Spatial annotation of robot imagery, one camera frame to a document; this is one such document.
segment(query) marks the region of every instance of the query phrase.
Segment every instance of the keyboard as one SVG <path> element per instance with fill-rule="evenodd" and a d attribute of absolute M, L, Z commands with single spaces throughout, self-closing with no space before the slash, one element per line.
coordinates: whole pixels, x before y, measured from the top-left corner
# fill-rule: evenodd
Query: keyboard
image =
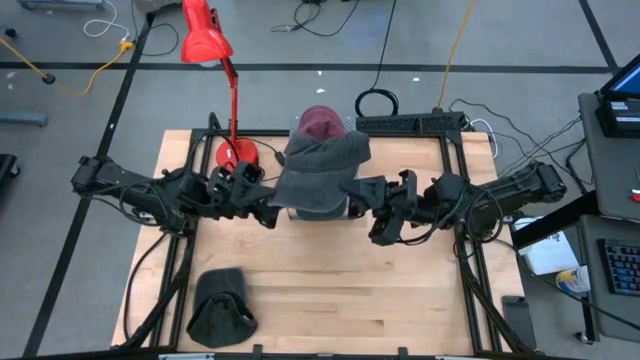
<path fill-rule="evenodd" d="M 609 291 L 640 296 L 640 241 L 598 240 Z"/>

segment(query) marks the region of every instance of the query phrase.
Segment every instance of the red cap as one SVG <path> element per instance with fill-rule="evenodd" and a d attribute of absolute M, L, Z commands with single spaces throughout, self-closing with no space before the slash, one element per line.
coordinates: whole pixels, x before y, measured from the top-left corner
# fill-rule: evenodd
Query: red cap
<path fill-rule="evenodd" d="M 321 142 L 344 135 L 347 131 L 340 116 L 333 109 L 324 105 L 314 105 L 302 114 L 296 132 Z"/>

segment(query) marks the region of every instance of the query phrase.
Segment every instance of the computer monitor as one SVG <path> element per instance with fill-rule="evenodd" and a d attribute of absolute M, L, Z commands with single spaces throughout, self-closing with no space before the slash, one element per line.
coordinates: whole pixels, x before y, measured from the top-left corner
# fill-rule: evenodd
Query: computer monitor
<path fill-rule="evenodd" d="M 640 55 L 607 82 L 600 93 L 617 99 L 640 99 Z"/>

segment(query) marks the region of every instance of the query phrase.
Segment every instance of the paper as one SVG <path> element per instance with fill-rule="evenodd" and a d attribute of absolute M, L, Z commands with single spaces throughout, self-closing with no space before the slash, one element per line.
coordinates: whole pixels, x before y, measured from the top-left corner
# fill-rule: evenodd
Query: paper
<path fill-rule="evenodd" d="M 522 218 L 515 222 L 516 230 L 535 222 L 538 218 Z M 555 233 L 519 250 L 531 271 L 536 275 L 556 273 L 580 266 L 563 231 Z"/>

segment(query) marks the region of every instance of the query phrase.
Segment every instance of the lamp arm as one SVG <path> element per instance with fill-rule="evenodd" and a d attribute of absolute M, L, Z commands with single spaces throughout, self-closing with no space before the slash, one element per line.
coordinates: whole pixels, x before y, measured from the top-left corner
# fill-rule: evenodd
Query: lamp arm
<path fill-rule="evenodd" d="M 236 142 L 238 132 L 238 73 L 233 67 L 233 63 L 230 58 L 224 58 L 220 60 L 224 72 L 229 79 L 229 87 L 231 87 L 231 124 L 229 129 L 231 131 L 231 141 Z"/>

